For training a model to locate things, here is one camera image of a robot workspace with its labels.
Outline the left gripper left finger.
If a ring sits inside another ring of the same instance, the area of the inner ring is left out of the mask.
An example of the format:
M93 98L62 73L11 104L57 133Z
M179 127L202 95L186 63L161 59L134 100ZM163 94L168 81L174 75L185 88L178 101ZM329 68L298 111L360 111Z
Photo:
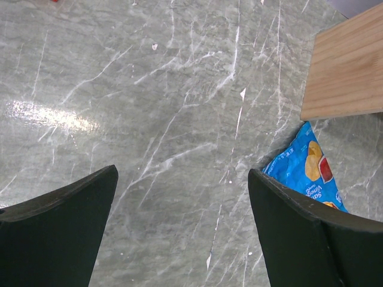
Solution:
M111 165L2 208L1 286L88 286L117 181Z

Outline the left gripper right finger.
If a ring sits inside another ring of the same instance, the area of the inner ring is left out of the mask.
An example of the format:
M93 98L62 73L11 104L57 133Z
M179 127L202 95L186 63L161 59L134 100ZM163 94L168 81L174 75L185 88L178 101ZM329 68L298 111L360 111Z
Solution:
M251 169L248 190L271 286L382 286L382 223Z

